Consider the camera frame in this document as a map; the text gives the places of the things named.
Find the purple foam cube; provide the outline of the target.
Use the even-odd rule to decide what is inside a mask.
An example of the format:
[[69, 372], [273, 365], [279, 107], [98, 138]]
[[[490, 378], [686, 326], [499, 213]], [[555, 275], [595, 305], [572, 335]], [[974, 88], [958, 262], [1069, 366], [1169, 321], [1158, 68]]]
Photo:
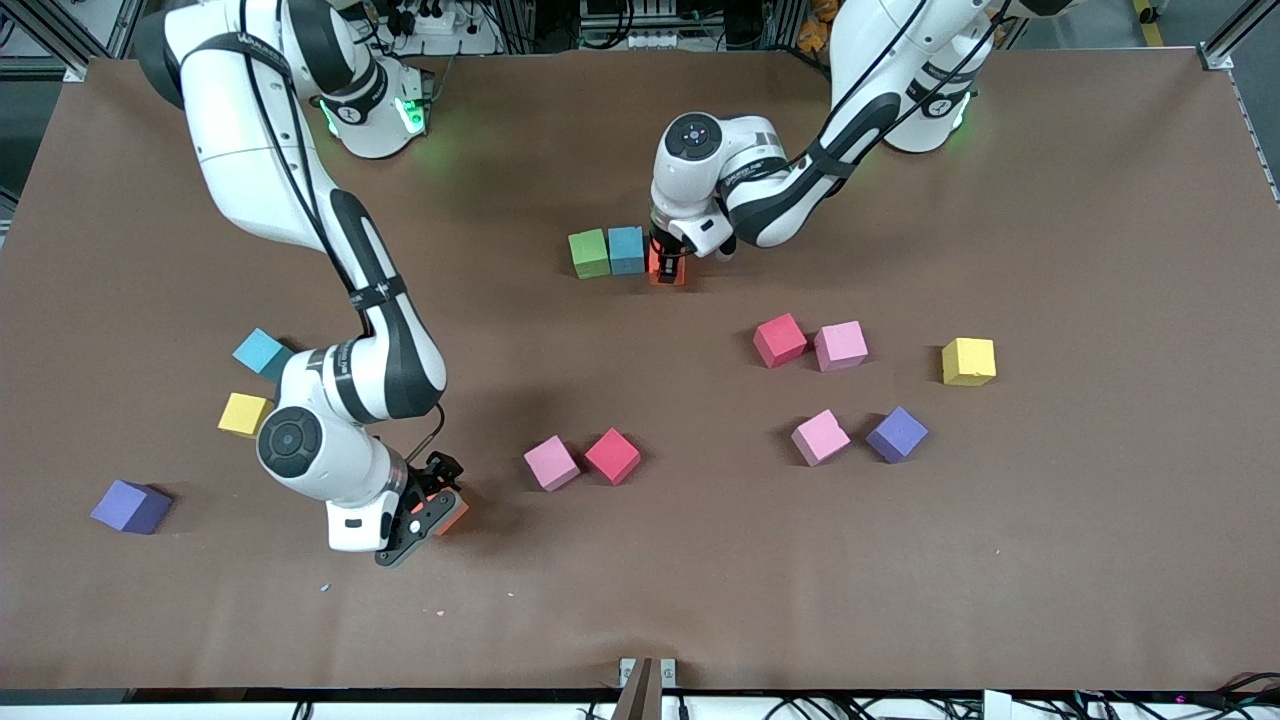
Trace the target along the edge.
[[897, 406], [867, 436], [867, 443], [891, 464], [906, 460], [928, 436], [928, 429], [905, 407]]
[[116, 532], [152, 536], [169, 514], [173, 498], [151, 486], [114, 480], [90, 516]]

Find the metal bracket with wooden stick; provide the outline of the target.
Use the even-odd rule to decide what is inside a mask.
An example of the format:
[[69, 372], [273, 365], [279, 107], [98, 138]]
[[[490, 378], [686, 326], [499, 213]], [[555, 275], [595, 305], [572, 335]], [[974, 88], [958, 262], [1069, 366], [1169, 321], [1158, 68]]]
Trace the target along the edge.
[[611, 720], [663, 720], [664, 691], [678, 688], [677, 669], [675, 659], [621, 659]]

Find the pink foam cube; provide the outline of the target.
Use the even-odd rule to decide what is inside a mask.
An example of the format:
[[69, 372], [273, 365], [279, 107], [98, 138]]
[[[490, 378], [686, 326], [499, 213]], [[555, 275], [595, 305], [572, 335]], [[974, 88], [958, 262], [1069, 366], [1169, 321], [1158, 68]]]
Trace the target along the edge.
[[563, 487], [582, 473], [580, 465], [558, 436], [552, 436], [529, 450], [524, 455], [524, 461], [545, 492], [553, 492]]
[[850, 436], [831, 409], [801, 421], [794, 429], [791, 441], [809, 468], [820, 465], [851, 445]]
[[837, 372], [863, 364], [869, 356], [860, 322], [822, 327], [814, 337], [819, 372]]

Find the teal foam cube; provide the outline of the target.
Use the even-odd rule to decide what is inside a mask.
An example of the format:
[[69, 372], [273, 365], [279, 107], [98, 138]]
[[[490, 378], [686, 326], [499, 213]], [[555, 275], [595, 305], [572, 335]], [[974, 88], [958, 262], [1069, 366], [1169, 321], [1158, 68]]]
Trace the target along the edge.
[[233, 357], [255, 374], [279, 384], [294, 351], [261, 328], [255, 328], [236, 348]]
[[605, 237], [612, 275], [640, 275], [646, 272], [646, 236], [641, 227], [611, 227]]

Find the metal table edge rail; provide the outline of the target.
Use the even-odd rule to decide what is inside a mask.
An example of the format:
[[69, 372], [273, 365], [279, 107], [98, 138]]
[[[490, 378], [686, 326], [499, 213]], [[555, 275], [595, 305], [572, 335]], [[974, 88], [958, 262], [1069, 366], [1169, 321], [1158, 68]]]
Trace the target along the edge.
[[1261, 146], [1260, 136], [1256, 132], [1256, 127], [1254, 127], [1254, 123], [1252, 120], [1251, 113], [1249, 113], [1249, 110], [1248, 110], [1248, 108], [1245, 105], [1245, 101], [1244, 101], [1243, 96], [1242, 96], [1242, 91], [1240, 91], [1239, 85], [1238, 85], [1238, 82], [1235, 79], [1234, 70], [1228, 70], [1228, 76], [1229, 76], [1229, 79], [1231, 82], [1231, 90], [1233, 90], [1233, 92], [1235, 95], [1235, 100], [1236, 100], [1236, 102], [1239, 105], [1239, 109], [1240, 109], [1243, 120], [1245, 123], [1245, 128], [1247, 128], [1248, 136], [1251, 138], [1253, 150], [1254, 150], [1254, 152], [1256, 152], [1256, 155], [1258, 158], [1261, 170], [1263, 172], [1263, 178], [1265, 178], [1266, 184], [1268, 187], [1268, 192], [1272, 195], [1274, 201], [1280, 208], [1280, 186], [1277, 186], [1277, 183], [1275, 181], [1275, 177], [1274, 177], [1274, 173], [1271, 170], [1271, 165], [1268, 163], [1268, 159], [1266, 158], [1265, 150]]

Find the green foam cube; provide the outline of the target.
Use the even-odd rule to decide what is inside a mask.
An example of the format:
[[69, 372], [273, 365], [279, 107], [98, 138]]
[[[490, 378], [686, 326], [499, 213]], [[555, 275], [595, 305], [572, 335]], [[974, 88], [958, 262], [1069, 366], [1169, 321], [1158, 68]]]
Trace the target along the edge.
[[611, 275], [611, 255], [605, 232], [600, 228], [572, 233], [567, 237], [575, 275], [591, 279]]

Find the brown table cover sheet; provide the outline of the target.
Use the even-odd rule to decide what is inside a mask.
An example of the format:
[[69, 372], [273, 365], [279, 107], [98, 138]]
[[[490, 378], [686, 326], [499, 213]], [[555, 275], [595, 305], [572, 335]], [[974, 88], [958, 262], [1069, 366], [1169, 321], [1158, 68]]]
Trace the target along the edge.
[[[385, 161], [315, 123], [448, 365], [470, 510], [402, 565], [218, 429], [255, 328], [357, 333], [329, 263], [227, 222], [133, 61], [61, 88], [0, 251], [0, 688], [1212, 689], [1280, 673], [1280, 208], [1192, 50], [1010, 51], [937, 152], [874, 151], [791, 242], [681, 288], [579, 281], [567, 236], [645, 222], [684, 111], [788, 151], [827, 83], [772, 54], [466, 58]], [[774, 369], [758, 325], [806, 352]], [[815, 333], [868, 359], [819, 372]], [[995, 342], [997, 377], [942, 382]], [[928, 436], [896, 464], [895, 407]], [[831, 409], [851, 445], [791, 441]], [[643, 456], [612, 486], [585, 452]], [[582, 473], [545, 492], [524, 455]], [[173, 498], [152, 536], [90, 514]], [[323, 584], [328, 592], [320, 592]], [[445, 616], [438, 618], [436, 610]]]

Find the yellow foam cube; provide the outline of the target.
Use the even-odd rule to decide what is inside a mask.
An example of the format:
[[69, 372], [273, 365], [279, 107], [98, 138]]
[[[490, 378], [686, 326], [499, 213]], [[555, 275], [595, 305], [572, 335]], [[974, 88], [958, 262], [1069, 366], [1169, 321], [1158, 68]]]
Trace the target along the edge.
[[947, 386], [979, 387], [998, 374], [995, 342], [957, 337], [942, 348], [942, 382]]
[[233, 392], [228, 396], [218, 429], [244, 438], [256, 438], [275, 404], [270, 398]]

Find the aluminium frame post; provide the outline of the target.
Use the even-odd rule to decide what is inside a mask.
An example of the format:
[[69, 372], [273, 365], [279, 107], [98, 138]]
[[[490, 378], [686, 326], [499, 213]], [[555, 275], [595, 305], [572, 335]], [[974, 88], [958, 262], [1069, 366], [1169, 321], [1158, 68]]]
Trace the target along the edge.
[[1280, 0], [1242, 0], [1219, 28], [1197, 44], [1202, 67], [1206, 70], [1231, 69], [1234, 67], [1231, 53], [1277, 8]]
[[63, 65], [72, 82], [81, 82], [95, 55], [95, 41], [56, 0], [6, 0], [24, 32]]

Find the red foam cube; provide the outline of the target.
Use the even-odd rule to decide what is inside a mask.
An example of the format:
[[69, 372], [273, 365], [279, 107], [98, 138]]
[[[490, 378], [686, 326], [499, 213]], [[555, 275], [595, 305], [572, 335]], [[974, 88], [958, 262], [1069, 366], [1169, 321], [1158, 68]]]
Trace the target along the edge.
[[808, 338], [791, 313], [758, 325], [751, 341], [762, 363], [769, 369], [791, 363], [808, 348]]
[[609, 428], [585, 452], [588, 464], [599, 471], [612, 486], [621, 486], [639, 466], [643, 456], [616, 428]]

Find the pile of orange items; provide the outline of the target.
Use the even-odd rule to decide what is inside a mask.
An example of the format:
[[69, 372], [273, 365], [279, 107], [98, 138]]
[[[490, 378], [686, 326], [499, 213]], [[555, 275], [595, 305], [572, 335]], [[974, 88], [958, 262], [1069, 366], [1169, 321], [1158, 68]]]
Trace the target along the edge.
[[817, 54], [829, 45], [835, 18], [842, 0], [806, 0], [808, 12], [800, 24], [795, 47], [801, 53]]

